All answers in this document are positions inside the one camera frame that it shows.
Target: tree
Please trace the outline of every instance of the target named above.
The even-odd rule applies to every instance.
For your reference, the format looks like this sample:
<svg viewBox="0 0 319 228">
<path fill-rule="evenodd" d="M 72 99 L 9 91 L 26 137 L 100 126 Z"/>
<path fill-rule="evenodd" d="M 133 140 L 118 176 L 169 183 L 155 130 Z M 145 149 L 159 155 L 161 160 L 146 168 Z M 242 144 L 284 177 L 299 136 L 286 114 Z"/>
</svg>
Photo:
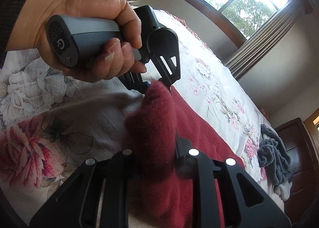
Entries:
<svg viewBox="0 0 319 228">
<path fill-rule="evenodd" d="M 215 0 L 206 0 L 206 2 L 217 9 L 223 5 Z M 275 12 L 275 9 L 270 8 L 262 1 L 235 0 L 222 14 L 233 23 L 246 38 L 250 38 Z"/>
</svg>

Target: black bracket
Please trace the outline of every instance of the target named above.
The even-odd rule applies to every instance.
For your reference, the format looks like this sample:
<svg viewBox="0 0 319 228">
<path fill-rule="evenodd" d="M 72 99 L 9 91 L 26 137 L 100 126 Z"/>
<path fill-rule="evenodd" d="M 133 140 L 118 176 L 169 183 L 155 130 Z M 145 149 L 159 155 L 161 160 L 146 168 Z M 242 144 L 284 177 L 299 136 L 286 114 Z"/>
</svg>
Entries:
<svg viewBox="0 0 319 228">
<path fill-rule="evenodd" d="M 193 228 L 220 227 L 218 181 L 227 228 L 291 228 L 289 218 L 234 159 L 219 162 L 176 136 L 175 170 L 193 180 Z M 129 179 L 142 178 L 132 150 L 87 159 L 30 221 L 30 228 L 128 227 Z"/>
<path fill-rule="evenodd" d="M 166 28 L 157 21 L 151 6 L 142 6 L 134 10 L 142 22 L 142 47 L 138 49 L 142 57 L 140 62 L 146 64 L 152 60 L 161 75 L 159 81 L 169 88 L 181 78 L 178 37 L 173 30 Z M 119 79 L 128 90 L 135 89 L 145 94 L 149 87 L 148 82 L 143 82 L 140 73 L 127 72 L 119 76 Z"/>
</svg>

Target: handheld device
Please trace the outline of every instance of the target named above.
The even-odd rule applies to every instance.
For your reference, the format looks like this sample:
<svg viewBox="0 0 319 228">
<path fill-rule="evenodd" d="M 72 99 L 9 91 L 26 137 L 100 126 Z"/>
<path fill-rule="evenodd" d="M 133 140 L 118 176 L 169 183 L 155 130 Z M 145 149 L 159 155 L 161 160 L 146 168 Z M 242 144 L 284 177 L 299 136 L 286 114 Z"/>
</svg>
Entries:
<svg viewBox="0 0 319 228">
<path fill-rule="evenodd" d="M 143 64 L 152 60 L 161 75 L 159 80 L 169 88 L 181 78 L 178 37 L 172 29 L 157 21 L 152 7 L 146 5 L 134 11 L 142 22 L 142 47 L 133 49 L 134 58 Z M 113 37 L 124 41 L 117 23 L 101 18 L 54 15 L 46 24 L 46 33 L 53 53 L 68 68 L 86 67 L 87 62 L 99 55 L 103 45 Z M 127 72 L 119 79 L 128 90 L 145 93 L 149 86 L 137 73 Z"/>
<path fill-rule="evenodd" d="M 54 15 L 46 27 L 52 50 L 68 68 L 85 67 L 111 38 L 124 41 L 118 24 L 110 19 Z M 133 53 L 135 60 L 141 60 L 137 49 Z"/>
</svg>

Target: power icon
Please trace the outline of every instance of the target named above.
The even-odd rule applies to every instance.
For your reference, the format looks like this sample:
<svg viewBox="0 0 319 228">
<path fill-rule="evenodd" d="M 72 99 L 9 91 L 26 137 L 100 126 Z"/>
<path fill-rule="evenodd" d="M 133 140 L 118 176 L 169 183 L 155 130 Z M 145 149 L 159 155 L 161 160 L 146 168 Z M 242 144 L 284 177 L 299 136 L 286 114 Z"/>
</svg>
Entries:
<svg viewBox="0 0 319 228">
<path fill-rule="evenodd" d="M 65 44 L 64 44 L 64 41 L 63 41 L 63 39 L 59 39 L 57 42 L 56 42 L 57 44 L 58 44 L 58 47 L 62 50 L 63 48 L 64 48 L 64 46 L 65 46 Z"/>
</svg>

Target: metal rivet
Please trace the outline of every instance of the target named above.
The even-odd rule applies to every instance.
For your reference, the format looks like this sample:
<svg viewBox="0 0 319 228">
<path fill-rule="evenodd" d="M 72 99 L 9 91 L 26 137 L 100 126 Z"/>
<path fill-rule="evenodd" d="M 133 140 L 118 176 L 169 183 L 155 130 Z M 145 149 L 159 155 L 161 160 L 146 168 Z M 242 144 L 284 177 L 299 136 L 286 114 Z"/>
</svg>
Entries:
<svg viewBox="0 0 319 228">
<path fill-rule="evenodd" d="M 196 149 L 190 149 L 188 151 L 188 153 L 191 155 L 191 156 L 197 156 L 199 154 L 199 150 L 196 150 Z"/>
<path fill-rule="evenodd" d="M 229 166 L 234 166 L 236 164 L 236 161 L 232 158 L 226 159 L 226 164 Z"/>
<path fill-rule="evenodd" d="M 131 149 L 125 149 L 124 151 L 122 151 L 122 153 L 124 155 L 130 155 L 132 153 L 132 150 Z"/>
<path fill-rule="evenodd" d="M 86 161 L 85 161 L 85 164 L 88 165 L 88 166 L 91 166 L 95 163 L 95 159 L 93 158 L 88 158 Z"/>
</svg>

